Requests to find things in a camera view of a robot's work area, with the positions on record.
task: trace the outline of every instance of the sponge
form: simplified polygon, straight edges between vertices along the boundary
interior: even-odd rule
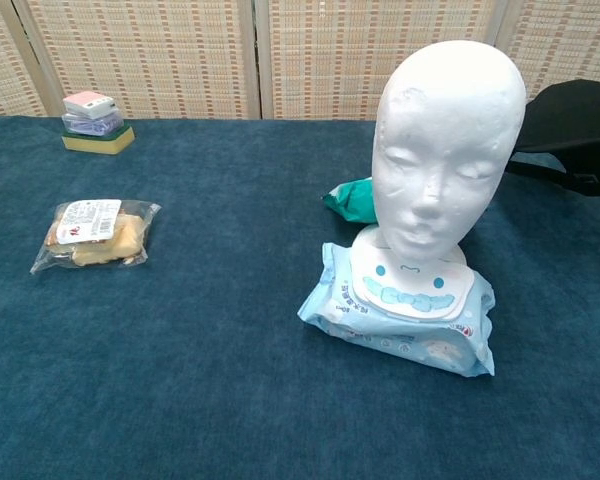
[[[122,127],[104,137],[91,135],[80,135],[65,131],[62,141],[68,150],[79,152],[105,153],[115,155],[124,150],[135,139],[131,125],[124,124]]]

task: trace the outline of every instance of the wet wipes package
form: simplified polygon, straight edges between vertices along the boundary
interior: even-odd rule
[[[449,270],[450,278],[441,273],[432,279],[431,288],[440,293],[404,292],[382,283],[391,266],[354,274],[351,251],[323,245],[322,276],[298,311],[303,321],[347,342],[465,377],[494,375],[487,312],[495,300],[479,273],[464,267],[473,275],[470,288],[458,277],[465,273]],[[451,284],[446,292],[445,281]]]

